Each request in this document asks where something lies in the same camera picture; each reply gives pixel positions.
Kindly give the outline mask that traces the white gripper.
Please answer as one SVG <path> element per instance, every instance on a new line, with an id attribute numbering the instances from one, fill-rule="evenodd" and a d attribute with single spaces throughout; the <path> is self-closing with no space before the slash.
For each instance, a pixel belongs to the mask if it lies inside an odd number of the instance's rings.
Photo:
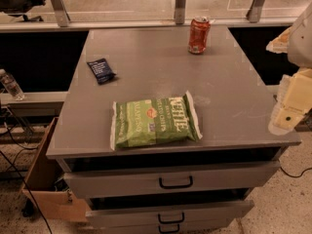
<path id="1" fill-rule="evenodd" d="M 266 46 L 266 50 L 275 54 L 288 52 L 291 29 L 288 27 Z M 290 78 L 290 84 L 283 99 L 283 105 L 277 102 L 273 107 L 268 130 L 276 136 L 283 136 L 297 126 L 304 115 L 312 108 L 312 69 L 299 68 Z"/>

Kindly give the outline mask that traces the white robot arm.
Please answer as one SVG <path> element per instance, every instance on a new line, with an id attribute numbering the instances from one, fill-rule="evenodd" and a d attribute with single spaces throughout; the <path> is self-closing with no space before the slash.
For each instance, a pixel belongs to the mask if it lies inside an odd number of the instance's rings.
<path id="1" fill-rule="evenodd" d="M 299 67 L 293 76 L 282 77 L 268 125 L 271 134 L 282 136 L 312 109 L 312 4 L 292 26 L 270 41 L 266 50 L 286 54 L 288 61 Z"/>

